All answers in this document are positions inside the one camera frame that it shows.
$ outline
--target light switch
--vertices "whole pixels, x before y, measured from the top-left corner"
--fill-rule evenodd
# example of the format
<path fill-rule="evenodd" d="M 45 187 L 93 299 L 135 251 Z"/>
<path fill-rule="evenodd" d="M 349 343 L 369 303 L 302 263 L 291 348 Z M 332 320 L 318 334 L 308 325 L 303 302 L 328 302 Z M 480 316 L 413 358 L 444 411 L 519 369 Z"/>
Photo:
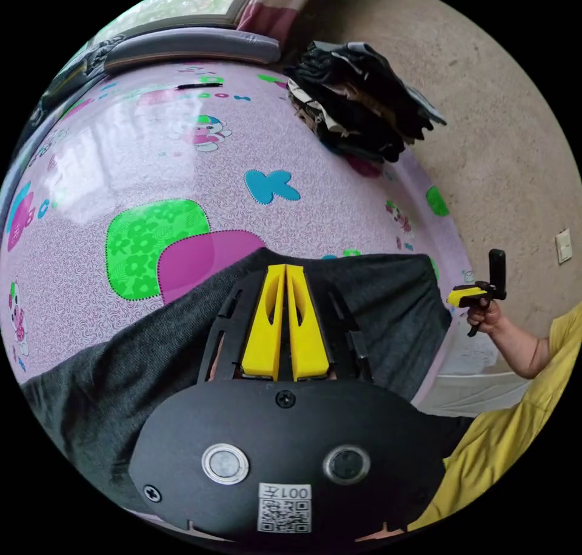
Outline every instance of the light switch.
<path fill-rule="evenodd" d="M 570 230 L 564 230 L 556 236 L 556 249 L 558 250 L 558 264 L 566 262 L 572 257 L 572 242 Z"/>

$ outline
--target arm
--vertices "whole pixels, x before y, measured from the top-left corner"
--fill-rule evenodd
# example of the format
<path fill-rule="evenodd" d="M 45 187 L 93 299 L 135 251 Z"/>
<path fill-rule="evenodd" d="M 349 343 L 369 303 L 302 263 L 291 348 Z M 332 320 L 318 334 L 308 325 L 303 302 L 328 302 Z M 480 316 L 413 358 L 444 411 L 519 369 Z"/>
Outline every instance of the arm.
<path fill-rule="evenodd" d="M 481 307 L 486 305 L 487 301 L 481 301 Z M 507 364 L 520 377 L 533 379 L 550 362 L 549 339 L 538 339 L 516 327 L 495 301 L 487 310 L 470 308 L 468 321 L 470 325 L 479 325 L 479 330 L 489 335 Z"/>
<path fill-rule="evenodd" d="M 549 339 L 538 339 L 502 317 L 490 333 L 491 340 L 517 375 L 533 379 L 550 362 Z"/>

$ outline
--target qr code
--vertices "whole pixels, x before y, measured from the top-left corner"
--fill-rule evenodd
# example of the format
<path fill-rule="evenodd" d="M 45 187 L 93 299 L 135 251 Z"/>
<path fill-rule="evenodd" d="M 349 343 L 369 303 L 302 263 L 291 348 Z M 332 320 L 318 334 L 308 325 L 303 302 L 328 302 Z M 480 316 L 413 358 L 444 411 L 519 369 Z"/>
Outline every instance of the qr code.
<path fill-rule="evenodd" d="M 310 533 L 311 501 L 260 499 L 258 529 L 265 533 Z"/>

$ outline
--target pink curtain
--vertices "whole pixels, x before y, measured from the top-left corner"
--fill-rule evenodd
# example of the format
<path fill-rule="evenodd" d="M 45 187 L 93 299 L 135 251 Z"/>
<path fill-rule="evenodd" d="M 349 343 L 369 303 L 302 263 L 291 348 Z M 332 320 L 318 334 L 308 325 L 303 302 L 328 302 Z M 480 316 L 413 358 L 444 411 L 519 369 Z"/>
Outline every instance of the pink curtain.
<path fill-rule="evenodd" d="M 250 0 L 242 11 L 237 30 L 279 40 L 283 49 L 291 25 L 308 0 Z"/>

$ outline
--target silver lens ring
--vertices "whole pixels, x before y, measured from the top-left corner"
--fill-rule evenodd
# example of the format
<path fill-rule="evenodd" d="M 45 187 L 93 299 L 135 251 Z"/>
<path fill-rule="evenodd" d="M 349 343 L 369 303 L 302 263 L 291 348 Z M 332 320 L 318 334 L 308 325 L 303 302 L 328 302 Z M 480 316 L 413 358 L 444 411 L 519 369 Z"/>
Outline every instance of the silver lens ring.
<path fill-rule="evenodd" d="M 249 473 L 249 460 L 230 444 L 214 444 L 202 455 L 204 474 L 219 484 L 237 484 Z"/>
<path fill-rule="evenodd" d="M 343 457 L 347 457 L 351 462 L 351 466 L 347 469 L 340 468 L 338 465 L 338 461 L 341 461 Z M 370 456 L 357 446 L 338 446 L 326 456 L 323 462 L 323 471 L 327 478 L 336 484 L 357 484 L 370 471 Z"/>

